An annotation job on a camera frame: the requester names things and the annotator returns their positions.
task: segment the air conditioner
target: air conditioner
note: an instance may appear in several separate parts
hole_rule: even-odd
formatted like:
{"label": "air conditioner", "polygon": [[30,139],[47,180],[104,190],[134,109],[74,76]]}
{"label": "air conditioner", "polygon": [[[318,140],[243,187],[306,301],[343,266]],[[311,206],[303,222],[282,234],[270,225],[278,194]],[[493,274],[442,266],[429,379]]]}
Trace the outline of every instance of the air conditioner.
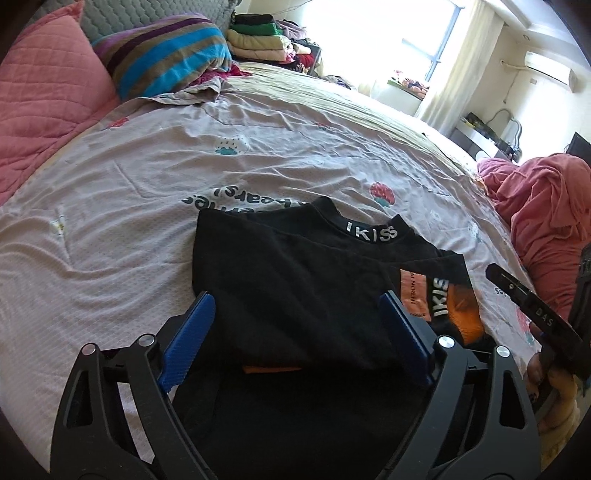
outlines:
{"label": "air conditioner", "polygon": [[571,68],[562,65],[560,62],[544,57],[532,51],[525,54],[525,66],[536,70],[548,77],[558,80],[566,85],[573,92],[576,86],[577,77]]}

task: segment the pillow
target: pillow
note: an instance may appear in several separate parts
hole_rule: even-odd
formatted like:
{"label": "pillow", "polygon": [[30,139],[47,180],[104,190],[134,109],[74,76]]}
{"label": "pillow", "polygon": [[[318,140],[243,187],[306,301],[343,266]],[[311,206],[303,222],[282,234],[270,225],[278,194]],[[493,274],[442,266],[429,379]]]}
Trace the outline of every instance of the pillow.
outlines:
{"label": "pillow", "polygon": [[94,48],[122,99],[176,92],[206,70],[227,72],[232,64],[220,29],[197,14],[114,33]]}
{"label": "pillow", "polygon": [[0,205],[120,104],[80,29],[83,6],[75,2],[24,29],[0,64]]}

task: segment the green folded cloth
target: green folded cloth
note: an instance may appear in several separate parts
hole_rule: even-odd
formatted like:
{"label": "green folded cloth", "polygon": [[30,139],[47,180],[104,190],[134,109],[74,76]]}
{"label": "green folded cloth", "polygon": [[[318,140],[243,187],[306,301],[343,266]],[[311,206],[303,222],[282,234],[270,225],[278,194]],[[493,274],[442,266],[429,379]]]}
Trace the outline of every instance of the green folded cloth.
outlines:
{"label": "green folded cloth", "polygon": [[277,28],[274,23],[266,23],[263,25],[230,25],[230,30],[237,31],[243,35],[263,35],[270,37],[271,35],[283,35],[283,30]]}

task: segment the cartoon cloud print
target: cartoon cloud print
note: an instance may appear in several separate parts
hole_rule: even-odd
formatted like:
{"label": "cartoon cloud print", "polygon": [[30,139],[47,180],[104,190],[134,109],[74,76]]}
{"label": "cartoon cloud print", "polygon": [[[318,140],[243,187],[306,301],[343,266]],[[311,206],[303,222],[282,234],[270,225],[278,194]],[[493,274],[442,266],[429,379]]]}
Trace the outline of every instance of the cartoon cloud print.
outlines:
{"label": "cartoon cloud print", "polygon": [[216,142],[216,153],[220,155],[238,155],[246,150],[246,145],[239,138],[222,138]]}

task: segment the computer monitor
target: computer monitor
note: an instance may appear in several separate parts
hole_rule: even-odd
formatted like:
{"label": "computer monitor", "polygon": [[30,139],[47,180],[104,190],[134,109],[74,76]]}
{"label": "computer monitor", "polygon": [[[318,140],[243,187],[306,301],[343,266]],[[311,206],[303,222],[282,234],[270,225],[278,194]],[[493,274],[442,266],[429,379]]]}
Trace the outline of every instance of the computer monitor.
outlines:
{"label": "computer monitor", "polygon": [[591,144],[581,137],[581,135],[574,135],[566,153],[585,160],[587,165],[591,166]]}

